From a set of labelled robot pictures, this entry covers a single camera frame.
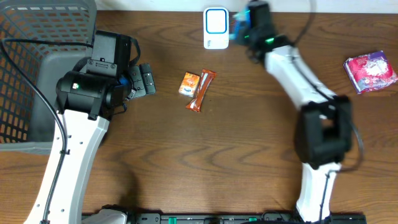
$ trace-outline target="wooden tabletop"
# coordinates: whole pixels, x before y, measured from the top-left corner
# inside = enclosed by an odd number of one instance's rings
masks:
[[[308,14],[275,13],[294,38]],[[276,80],[230,43],[203,48],[202,13],[98,13],[97,28],[138,39],[154,71],[155,95],[128,103],[98,149],[83,205],[106,204],[165,213],[291,210],[299,197],[301,163],[292,144],[297,112]],[[333,212],[363,212],[368,223],[398,219],[398,85],[357,95],[342,64],[384,50],[398,71],[398,15],[319,14],[299,45],[319,79],[353,101],[366,146],[359,171],[338,176]],[[201,113],[178,93],[186,71],[218,72]],[[346,164],[352,164],[353,147]],[[39,192],[47,156],[0,156],[0,223],[22,223]]]

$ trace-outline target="pink package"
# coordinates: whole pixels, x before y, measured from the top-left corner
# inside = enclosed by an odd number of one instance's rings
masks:
[[[358,94],[383,89],[398,80],[382,50],[349,58],[344,68]]]

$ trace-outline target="basket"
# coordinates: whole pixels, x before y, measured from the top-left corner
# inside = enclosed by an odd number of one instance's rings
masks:
[[[92,43],[94,0],[0,2],[0,38]],[[53,105],[55,86],[86,56],[85,47],[6,44],[8,54]],[[49,154],[55,121],[18,72],[0,55],[0,151]]]

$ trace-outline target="white rectangular device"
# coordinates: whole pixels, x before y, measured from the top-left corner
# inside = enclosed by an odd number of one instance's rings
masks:
[[[229,44],[229,12],[209,7],[203,12],[203,41],[206,49],[225,49]]]

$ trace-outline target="orange snack packet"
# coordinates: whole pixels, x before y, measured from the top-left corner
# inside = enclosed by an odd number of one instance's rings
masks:
[[[197,91],[197,97],[191,101],[190,104],[186,106],[187,109],[190,109],[194,112],[200,112],[201,102],[203,101],[203,97],[205,96],[206,90],[209,87],[211,81],[215,79],[217,73],[212,72],[210,70],[203,69],[201,71],[200,84]]]
[[[193,97],[197,90],[199,80],[199,75],[186,72],[178,92],[185,96]]]

